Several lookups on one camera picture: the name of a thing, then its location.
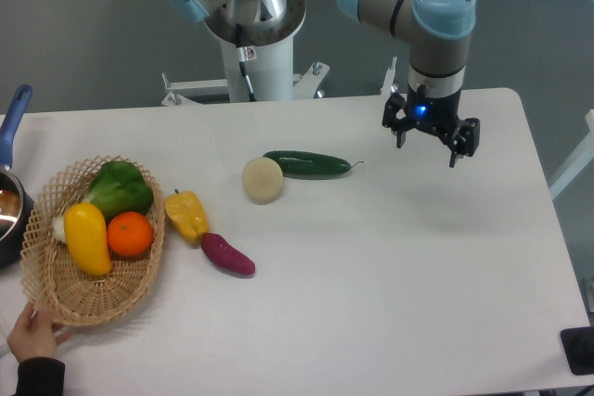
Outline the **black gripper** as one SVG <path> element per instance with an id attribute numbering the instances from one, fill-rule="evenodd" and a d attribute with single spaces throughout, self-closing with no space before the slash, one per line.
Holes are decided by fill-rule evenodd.
<path id="1" fill-rule="evenodd" d="M 411 130 L 435 136 L 450 150 L 449 167 L 454 168 L 458 159 L 472 157 L 480 144 L 481 122 L 460 118 L 460 97 L 460 89 L 449 96 L 430 97 L 425 84 L 416 90 L 409 87 L 407 96 L 388 97 L 381 124 L 395 135 L 397 148 L 403 147 Z"/>

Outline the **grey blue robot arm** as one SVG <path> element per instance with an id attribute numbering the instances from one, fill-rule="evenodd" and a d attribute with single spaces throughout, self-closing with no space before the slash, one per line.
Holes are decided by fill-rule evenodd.
<path id="1" fill-rule="evenodd" d="M 181 17 L 204 23 L 221 46 L 230 99 L 281 101 L 296 96 L 293 38 L 304 0 L 166 0 Z M 458 104 L 475 25 L 476 0 L 336 0 L 347 17 L 409 47 L 407 91 L 389 94 L 382 124 L 403 144 L 407 132 L 437 137 L 453 160 L 472 156 L 480 123 Z"/>

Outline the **black sleeved forearm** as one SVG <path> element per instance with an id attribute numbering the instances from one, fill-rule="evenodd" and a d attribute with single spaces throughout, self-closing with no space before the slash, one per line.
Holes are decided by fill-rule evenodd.
<path id="1" fill-rule="evenodd" d="M 16 396 L 62 396 L 66 366 L 58 359 L 35 357 L 19 364 Z"/>

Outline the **person's bare hand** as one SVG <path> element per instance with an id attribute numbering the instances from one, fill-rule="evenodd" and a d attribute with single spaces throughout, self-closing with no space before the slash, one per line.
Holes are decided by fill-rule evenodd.
<path id="1" fill-rule="evenodd" d="M 46 307 L 35 309 L 27 302 L 9 333 L 6 343 L 19 364 L 37 359 L 56 359 L 58 347 L 69 341 L 73 333 L 54 321 Z"/>

